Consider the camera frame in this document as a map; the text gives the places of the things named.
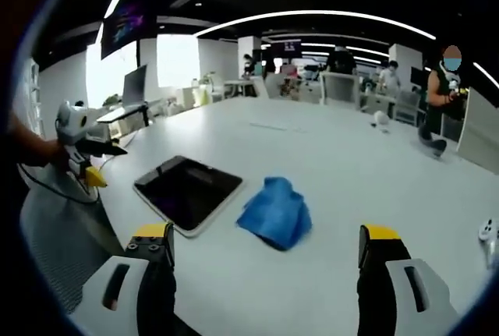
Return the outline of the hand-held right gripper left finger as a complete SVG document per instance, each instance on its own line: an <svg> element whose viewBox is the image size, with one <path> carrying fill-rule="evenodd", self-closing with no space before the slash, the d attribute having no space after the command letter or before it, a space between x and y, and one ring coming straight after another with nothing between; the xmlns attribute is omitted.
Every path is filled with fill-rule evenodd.
<svg viewBox="0 0 499 336"><path fill-rule="evenodd" d="M83 285L73 323L85 335L173 335L174 269L174 225L143 225Z"/></svg>

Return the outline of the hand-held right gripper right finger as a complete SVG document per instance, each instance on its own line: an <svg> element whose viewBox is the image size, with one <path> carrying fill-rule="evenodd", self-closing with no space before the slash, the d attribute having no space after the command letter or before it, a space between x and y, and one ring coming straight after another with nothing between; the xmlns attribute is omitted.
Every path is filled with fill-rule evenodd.
<svg viewBox="0 0 499 336"><path fill-rule="evenodd" d="M395 230L360 226L358 269L358 335L446 335L458 323L447 284Z"/></svg>

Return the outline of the person's left hand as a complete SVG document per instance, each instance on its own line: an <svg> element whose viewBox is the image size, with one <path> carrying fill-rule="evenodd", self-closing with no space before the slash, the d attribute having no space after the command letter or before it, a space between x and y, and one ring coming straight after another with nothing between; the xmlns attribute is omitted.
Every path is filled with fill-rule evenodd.
<svg viewBox="0 0 499 336"><path fill-rule="evenodd" d="M41 168L51 164L61 171L69 170L69 155L57 140L43 140L39 136L34 136L28 141L27 151L25 164Z"/></svg>

